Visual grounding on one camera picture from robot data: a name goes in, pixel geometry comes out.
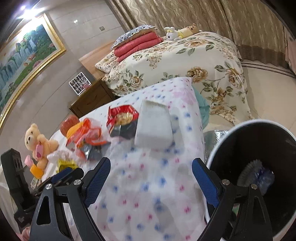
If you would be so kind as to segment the folded red blanket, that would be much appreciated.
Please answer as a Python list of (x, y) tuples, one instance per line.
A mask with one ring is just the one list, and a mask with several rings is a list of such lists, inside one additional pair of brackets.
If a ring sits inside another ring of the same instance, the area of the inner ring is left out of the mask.
[(163, 42), (162, 37), (159, 37), (155, 32), (149, 32), (115, 48), (114, 55), (117, 57), (117, 61), (121, 62), (135, 52), (153, 47), (161, 42)]

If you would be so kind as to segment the red apple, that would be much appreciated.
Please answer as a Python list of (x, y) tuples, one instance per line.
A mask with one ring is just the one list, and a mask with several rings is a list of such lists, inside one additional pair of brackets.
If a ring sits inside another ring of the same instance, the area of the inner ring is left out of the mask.
[(62, 121), (62, 123), (60, 124), (60, 132), (62, 133), (62, 135), (64, 137), (67, 136), (67, 132), (68, 130), (78, 124), (79, 118), (77, 116), (75, 116), (74, 114), (69, 115), (64, 121)]

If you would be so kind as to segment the framed landscape painting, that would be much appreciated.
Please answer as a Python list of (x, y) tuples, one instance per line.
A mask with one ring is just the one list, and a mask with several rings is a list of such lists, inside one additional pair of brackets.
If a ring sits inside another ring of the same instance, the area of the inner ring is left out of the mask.
[(34, 78), (65, 51), (46, 14), (26, 23), (1, 48), (1, 125)]

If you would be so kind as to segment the blue dotted pillow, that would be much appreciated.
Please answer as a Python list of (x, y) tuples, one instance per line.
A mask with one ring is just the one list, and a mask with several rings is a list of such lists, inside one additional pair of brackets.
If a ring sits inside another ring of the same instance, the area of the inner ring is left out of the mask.
[(142, 35), (148, 34), (150, 32), (155, 32), (155, 26), (152, 25), (141, 25), (138, 26), (126, 33), (124, 33), (123, 35), (119, 36), (116, 41), (113, 43), (113, 45), (111, 46), (111, 50), (118, 48)]

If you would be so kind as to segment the orange foam fruit net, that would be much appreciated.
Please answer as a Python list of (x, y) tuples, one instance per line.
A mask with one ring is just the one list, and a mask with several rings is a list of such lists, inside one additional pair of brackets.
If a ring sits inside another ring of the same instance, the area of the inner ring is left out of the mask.
[(69, 128), (66, 134), (66, 138), (69, 139), (79, 128), (81, 128), (81, 126), (83, 126), (82, 121)]

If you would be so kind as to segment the red snack wrapper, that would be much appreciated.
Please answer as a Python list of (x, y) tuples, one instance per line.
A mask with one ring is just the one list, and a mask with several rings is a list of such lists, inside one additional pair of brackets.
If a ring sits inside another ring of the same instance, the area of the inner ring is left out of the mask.
[(131, 139), (135, 137), (139, 113), (131, 105), (109, 107), (106, 127), (111, 137)]

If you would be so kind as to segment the white rabbit plush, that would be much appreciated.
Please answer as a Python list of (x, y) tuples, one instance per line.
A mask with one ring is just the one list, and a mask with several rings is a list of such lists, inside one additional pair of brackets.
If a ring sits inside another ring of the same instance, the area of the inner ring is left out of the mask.
[(179, 33), (174, 27), (164, 27), (166, 31), (166, 39), (170, 41), (176, 41), (179, 39)]

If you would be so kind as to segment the yellow wrapper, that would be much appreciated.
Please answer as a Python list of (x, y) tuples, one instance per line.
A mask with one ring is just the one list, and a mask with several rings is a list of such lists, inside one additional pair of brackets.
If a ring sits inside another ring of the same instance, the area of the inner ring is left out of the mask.
[(60, 173), (66, 168), (71, 168), (72, 170), (75, 170), (78, 168), (78, 165), (73, 159), (70, 159), (70, 160), (58, 159), (56, 173)]

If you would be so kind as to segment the beige teddy bear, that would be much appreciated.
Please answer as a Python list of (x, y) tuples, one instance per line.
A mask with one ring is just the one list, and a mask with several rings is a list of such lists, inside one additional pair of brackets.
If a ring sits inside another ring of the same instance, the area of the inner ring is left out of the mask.
[(48, 164), (47, 156), (58, 149), (59, 143), (56, 140), (48, 140), (33, 123), (25, 133), (25, 146), (32, 151), (37, 167), (45, 170)]

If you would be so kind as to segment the photo collage frame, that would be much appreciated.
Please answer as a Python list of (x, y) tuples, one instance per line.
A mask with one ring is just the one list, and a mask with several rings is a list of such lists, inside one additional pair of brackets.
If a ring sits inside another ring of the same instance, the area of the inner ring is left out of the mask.
[(74, 92), (80, 96), (88, 87), (91, 86), (91, 82), (83, 72), (80, 72), (77, 76), (69, 81), (69, 85), (74, 90)]

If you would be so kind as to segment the wooden nightstand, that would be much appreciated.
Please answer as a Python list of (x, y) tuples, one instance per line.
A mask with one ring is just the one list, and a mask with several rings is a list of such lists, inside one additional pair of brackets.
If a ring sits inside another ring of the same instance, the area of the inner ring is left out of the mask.
[(91, 111), (110, 103), (119, 97), (114, 95), (100, 78), (92, 83), (75, 101), (69, 105), (70, 111), (81, 118)]

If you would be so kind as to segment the floral quilt bed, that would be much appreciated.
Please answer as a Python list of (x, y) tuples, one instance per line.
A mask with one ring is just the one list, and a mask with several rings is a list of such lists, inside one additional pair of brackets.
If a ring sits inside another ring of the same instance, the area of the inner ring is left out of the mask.
[(253, 117), (236, 45), (213, 32), (163, 42), (128, 56), (102, 80), (116, 96), (173, 79), (189, 77), (210, 105), (210, 114), (236, 125)]

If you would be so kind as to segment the white round trash bin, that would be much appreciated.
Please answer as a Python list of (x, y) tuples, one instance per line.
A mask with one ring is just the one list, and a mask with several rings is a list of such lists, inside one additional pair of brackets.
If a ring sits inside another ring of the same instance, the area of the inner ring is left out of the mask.
[(226, 132), (210, 153), (207, 167), (220, 179), (247, 187), (255, 184), (255, 171), (274, 173), (264, 202), (273, 240), (282, 240), (295, 222), (295, 136), (271, 120), (245, 121)]

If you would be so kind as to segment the white foam block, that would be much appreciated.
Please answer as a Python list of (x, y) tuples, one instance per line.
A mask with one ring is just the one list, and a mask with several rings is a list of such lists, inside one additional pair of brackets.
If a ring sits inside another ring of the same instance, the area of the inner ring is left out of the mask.
[(168, 107), (144, 100), (137, 121), (135, 145), (141, 148), (166, 149), (172, 142), (173, 131)]

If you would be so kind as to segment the white tissue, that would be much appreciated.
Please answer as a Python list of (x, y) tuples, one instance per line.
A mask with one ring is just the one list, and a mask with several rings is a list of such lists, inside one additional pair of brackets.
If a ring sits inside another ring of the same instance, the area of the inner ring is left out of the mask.
[(71, 161), (71, 155), (65, 150), (56, 150), (47, 155), (47, 159), (50, 163), (57, 164), (59, 160)]

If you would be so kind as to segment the orange plastic snack bag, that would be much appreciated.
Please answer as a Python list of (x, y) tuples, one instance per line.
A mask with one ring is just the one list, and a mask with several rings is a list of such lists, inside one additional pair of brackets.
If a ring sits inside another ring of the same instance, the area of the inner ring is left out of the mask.
[(103, 157), (103, 149), (109, 143), (103, 133), (101, 123), (93, 118), (85, 118), (83, 126), (69, 139), (66, 138), (66, 148), (79, 159), (99, 161)]

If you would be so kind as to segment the floral pillow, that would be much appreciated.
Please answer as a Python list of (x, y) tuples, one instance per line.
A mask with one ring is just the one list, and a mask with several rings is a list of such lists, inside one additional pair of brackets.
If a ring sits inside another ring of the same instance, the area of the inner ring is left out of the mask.
[(119, 64), (118, 57), (115, 56), (114, 50), (107, 54), (103, 59), (95, 64), (95, 68), (108, 74)]

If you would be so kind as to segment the wooden headboard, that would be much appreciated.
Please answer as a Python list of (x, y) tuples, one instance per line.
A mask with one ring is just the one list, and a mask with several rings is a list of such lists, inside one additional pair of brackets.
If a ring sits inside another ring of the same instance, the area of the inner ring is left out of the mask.
[(112, 42), (109, 42), (108, 44), (97, 47), (79, 58), (80, 63), (94, 77), (95, 80), (99, 80), (105, 75), (104, 72), (95, 67), (95, 64), (111, 52), (112, 44)]

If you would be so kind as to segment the yellow bear plush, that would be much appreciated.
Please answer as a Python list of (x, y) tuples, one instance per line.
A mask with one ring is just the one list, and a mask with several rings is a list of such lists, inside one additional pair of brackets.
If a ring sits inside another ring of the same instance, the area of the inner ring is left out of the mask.
[(200, 30), (196, 24), (192, 24), (192, 25), (187, 26), (183, 29), (179, 29), (178, 30), (178, 37), (180, 39), (183, 39), (183, 38), (189, 37), (191, 35), (194, 35), (194, 34), (197, 34), (200, 32), (202, 32), (202, 30)]

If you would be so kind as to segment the beige patterned curtain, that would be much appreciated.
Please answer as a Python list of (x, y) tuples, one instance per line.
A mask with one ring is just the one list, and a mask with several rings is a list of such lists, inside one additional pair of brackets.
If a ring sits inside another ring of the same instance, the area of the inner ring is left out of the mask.
[(107, 4), (125, 30), (147, 24), (154, 25), (163, 35), (165, 27), (182, 29), (196, 24), (203, 31), (233, 41), (243, 59), (288, 67), (284, 26), (262, 1), (107, 1)]

